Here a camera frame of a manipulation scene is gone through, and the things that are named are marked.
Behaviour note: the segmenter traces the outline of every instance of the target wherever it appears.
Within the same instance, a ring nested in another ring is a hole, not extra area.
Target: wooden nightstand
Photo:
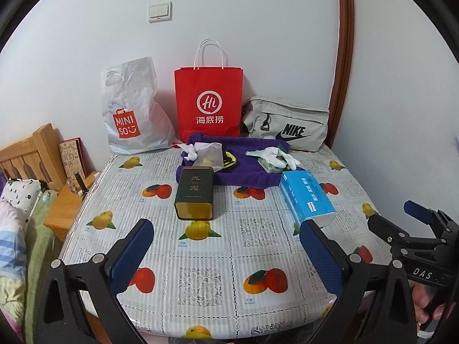
[[[91,173],[83,180],[87,188],[90,188],[94,183],[94,174],[95,172]],[[81,206],[81,200],[81,196],[72,193],[67,185],[64,185],[61,191],[59,191],[59,195],[54,201],[43,222],[43,225],[49,227],[61,241],[65,240],[65,237],[75,220]]]

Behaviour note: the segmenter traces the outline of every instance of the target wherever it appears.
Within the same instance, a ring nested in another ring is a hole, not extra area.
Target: nike swoosh
[[[276,134],[276,140],[282,140],[282,141],[285,141],[285,142],[289,142],[289,141],[293,141],[293,140],[298,140],[299,138],[305,138],[305,137],[309,137],[310,134],[308,134],[307,136],[300,136],[300,137],[283,137],[281,136],[281,132],[277,133]]]

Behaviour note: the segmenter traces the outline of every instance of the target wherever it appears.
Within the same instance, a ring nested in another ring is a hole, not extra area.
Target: white wall
[[[172,1],[172,21],[147,22],[148,2]],[[174,70],[192,65],[204,38],[244,69],[245,98],[305,98],[328,107],[338,0],[41,0],[0,54],[0,147],[51,122],[79,136],[97,169],[109,158],[100,72],[152,56],[158,101],[176,124]],[[217,65],[214,47],[205,65]]]
[[[352,74],[333,151],[413,236],[414,200],[459,220],[459,65],[412,0],[355,0]]]

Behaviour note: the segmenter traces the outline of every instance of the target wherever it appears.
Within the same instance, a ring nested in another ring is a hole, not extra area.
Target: light switch panel
[[[148,6],[148,21],[150,23],[171,19],[171,1],[167,3],[153,3]]]

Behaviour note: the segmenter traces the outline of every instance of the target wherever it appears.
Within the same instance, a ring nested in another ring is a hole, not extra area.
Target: bag strap
[[[210,38],[209,38],[209,39],[204,39],[204,40],[201,41],[201,44],[199,45],[199,48],[198,48],[198,52],[196,53],[195,63],[194,63],[194,65],[193,65],[193,69],[194,69],[194,70],[196,70],[196,61],[198,61],[198,70],[199,70],[199,59],[198,59],[199,51],[201,50],[201,47],[202,47],[205,43],[207,43],[207,42],[209,42],[209,41],[215,41],[215,42],[217,43],[219,49],[220,49],[220,55],[222,56],[222,70],[223,70],[223,51],[222,51],[222,49],[221,49],[221,47],[220,47],[219,42],[218,42],[217,40],[210,39]]]

